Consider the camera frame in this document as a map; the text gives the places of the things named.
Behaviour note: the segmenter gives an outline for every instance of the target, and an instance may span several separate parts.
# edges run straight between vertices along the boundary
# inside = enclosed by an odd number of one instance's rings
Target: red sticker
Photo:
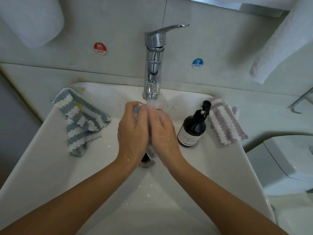
[[[106,54],[106,47],[103,43],[95,43],[94,49],[95,49],[95,52],[99,55]]]

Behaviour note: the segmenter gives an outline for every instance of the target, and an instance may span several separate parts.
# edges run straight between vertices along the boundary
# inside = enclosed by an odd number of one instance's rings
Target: sink
[[[146,102],[143,87],[88,82],[72,87],[110,115],[112,122],[82,158],[71,157],[65,117],[53,107],[0,190],[0,230],[110,164],[118,153],[117,127],[125,104]],[[209,98],[206,94],[162,89],[156,103],[170,115],[178,132],[185,117],[193,115]],[[207,130],[197,145],[180,149],[197,170],[275,221],[239,142],[221,145],[207,121]],[[219,234],[159,158],[154,160],[152,167],[137,167],[77,234]]]

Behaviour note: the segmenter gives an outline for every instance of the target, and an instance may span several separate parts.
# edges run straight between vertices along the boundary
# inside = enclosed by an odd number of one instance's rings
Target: toilet tank lid
[[[264,144],[288,177],[313,183],[313,136],[279,136]]]

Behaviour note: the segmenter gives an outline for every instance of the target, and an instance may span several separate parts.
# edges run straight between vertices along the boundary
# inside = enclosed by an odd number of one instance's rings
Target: forearm
[[[182,159],[169,171],[223,235],[287,235],[264,215],[223,189]]]
[[[132,168],[114,161],[60,196],[0,231],[6,234],[76,234],[127,179]]]

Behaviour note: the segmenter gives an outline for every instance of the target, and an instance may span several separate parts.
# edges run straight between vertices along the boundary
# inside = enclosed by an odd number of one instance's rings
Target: pump dispenser
[[[205,119],[209,115],[211,102],[204,101],[202,110],[197,110],[194,115],[188,116],[179,130],[177,139],[184,147],[192,147],[198,142],[201,135],[205,132]]]

